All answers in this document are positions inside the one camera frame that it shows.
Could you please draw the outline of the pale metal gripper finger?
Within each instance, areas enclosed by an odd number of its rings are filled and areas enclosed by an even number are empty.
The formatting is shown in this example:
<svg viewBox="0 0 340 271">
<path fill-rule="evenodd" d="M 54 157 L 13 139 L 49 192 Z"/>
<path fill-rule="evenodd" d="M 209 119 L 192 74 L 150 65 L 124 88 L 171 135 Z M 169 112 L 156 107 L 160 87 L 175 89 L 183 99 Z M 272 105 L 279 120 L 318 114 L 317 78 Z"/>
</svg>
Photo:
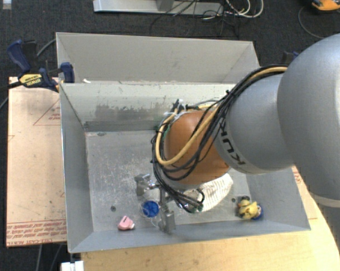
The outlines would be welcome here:
<svg viewBox="0 0 340 271">
<path fill-rule="evenodd" d="M 150 174 L 139 174 L 134 178 L 136 182 L 136 194 L 142 196 L 145 191 L 156 188 L 156 182 L 151 179 Z"/>
<path fill-rule="evenodd" d="M 175 213 L 168 208 L 160 209 L 159 228 L 165 233 L 171 233 L 176 228 Z"/>
</svg>

